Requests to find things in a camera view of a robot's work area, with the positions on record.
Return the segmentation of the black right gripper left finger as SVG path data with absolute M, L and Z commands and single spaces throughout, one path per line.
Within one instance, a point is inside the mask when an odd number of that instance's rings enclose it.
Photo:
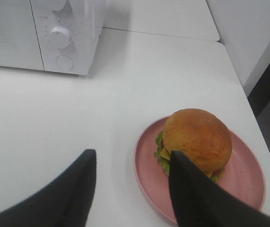
M 94 198 L 96 151 L 86 149 L 57 178 L 0 212 L 0 227 L 83 227 Z

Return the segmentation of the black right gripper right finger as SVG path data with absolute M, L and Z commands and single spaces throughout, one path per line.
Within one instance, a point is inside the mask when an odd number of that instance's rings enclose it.
M 270 227 L 270 216 L 227 193 L 180 151 L 171 153 L 169 191 L 180 227 Z

